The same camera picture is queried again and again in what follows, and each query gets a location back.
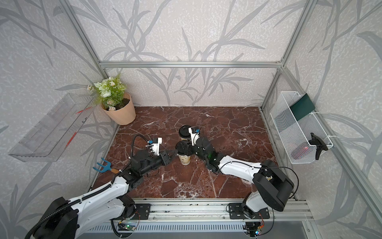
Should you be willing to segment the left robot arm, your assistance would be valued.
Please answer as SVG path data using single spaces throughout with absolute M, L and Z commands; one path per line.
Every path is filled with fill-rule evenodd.
M 143 182 L 144 175 L 170 164 L 177 153 L 162 150 L 155 155 L 138 151 L 110 182 L 78 197 L 53 201 L 25 238 L 76 239 L 105 221 L 133 216 L 135 203 L 128 192 Z

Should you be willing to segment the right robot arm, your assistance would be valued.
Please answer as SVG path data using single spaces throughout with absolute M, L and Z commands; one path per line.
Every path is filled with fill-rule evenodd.
M 235 176 L 255 185 L 257 191 L 247 195 L 242 203 L 248 218 L 268 207 L 279 212 L 284 210 L 294 183 L 272 160 L 254 163 L 235 159 L 216 152 L 205 137 L 192 140 L 192 152 L 211 172 Z

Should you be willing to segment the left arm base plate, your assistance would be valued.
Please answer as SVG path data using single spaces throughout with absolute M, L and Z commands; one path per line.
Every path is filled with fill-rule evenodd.
M 151 204 L 135 204 L 132 220 L 148 220 Z

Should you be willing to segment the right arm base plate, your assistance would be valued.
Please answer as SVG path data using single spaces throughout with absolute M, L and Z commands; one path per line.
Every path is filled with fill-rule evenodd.
M 248 207 L 242 205 L 242 203 L 229 203 L 226 206 L 226 211 L 229 213 L 230 219 L 269 219 L 270 212 L 268 208 L 263 208 L 259 212 L 252 212 Z

